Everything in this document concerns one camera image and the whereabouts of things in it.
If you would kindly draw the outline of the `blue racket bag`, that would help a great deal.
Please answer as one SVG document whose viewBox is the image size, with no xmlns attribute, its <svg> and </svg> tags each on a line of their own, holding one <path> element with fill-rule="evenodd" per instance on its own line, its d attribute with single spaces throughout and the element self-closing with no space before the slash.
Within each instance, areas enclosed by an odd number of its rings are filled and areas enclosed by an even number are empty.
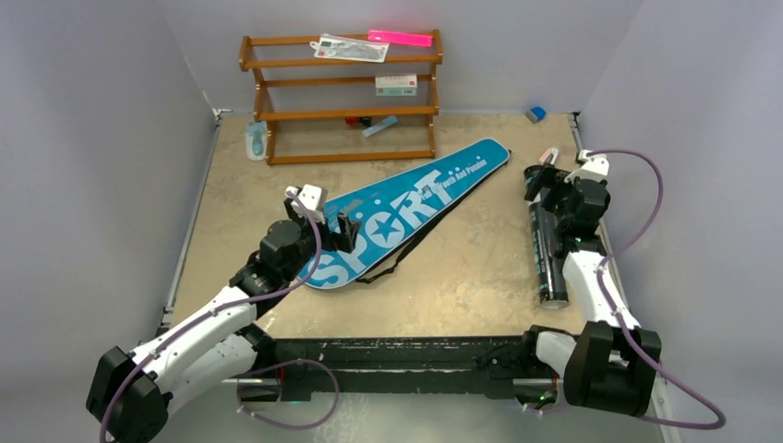
<svg viewBox="0 0 783 443">
<path fill-rule="evenodd" d="M 361 222 L 350 253 L 323 251 L 300 272 L 306 286 L 341 288 L 351 282 L 372 282 L 368 273 L 400 249 L 407 251 L 424 233 L 459 205 L 479 185 L 506 165 L 511 152 L 493 138 L 480 139 L 443 158 L 427 162 L 373 184 L 331 198 L 325 203 L 329 227 L 336 216 Z"/>
</svg>

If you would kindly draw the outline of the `black shuttlecock tube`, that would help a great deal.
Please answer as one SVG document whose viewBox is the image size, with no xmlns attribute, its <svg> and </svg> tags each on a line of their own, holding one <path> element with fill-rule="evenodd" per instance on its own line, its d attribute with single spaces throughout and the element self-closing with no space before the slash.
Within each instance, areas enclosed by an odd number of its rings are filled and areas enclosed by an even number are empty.
<svg viewBox="0 0 783 443">
<path fill-rule="evenodd" d="M 554 215 L 541 206 L 541 200 L 547 193 L 548 189 L 542 187 L 527 201 L 527 208 L 531 220 L 539 305 L 543 309 L 554 310 L 567 307 L 570 302 L 566 281 L 553 255 Z"/>
</svg>

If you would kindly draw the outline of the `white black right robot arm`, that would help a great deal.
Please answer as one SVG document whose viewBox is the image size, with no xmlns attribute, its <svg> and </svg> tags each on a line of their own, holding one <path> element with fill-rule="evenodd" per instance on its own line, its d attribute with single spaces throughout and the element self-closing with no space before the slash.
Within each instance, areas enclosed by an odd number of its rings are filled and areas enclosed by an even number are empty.
<svg viewBox="0 0 783 443">
<path fill-rule="evenodd" d="M 552 368 L 570 405 L 641 417 L 648 410 L 661 354 L 657 333 L 630 314 L 608 276 L 607 251 L 597 233 L 610 194 L 604 178 L 570 178 L 551 165 L 524 170 L 524 198 L 534 222 L 534 239 L 546 276 L 560 275 L 584 318 L 582 332 L 538 333 L 521 347 L 523 371 L 539 376 Z"/>
</svg>

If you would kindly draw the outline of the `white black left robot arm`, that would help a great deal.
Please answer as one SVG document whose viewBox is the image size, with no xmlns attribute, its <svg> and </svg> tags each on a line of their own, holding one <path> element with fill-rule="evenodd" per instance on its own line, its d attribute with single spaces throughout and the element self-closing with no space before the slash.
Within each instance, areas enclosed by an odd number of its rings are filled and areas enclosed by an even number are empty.
<svg viewBox="0 0 783 443">
<path fill-rule="evenodd" d="M 338 231 L 319 210 L 293 207 L 273 223 L 246 264 L 206 305 L 131 351 L 97 364 L 87 411 L 101 442 L 149 442 L 186 404 L 225 379 L 277 369 L 271 338 L 256 321 L 309 276 L 325 252 L 351 252 L 361 229 L 344 213 Z"/>
</svg>

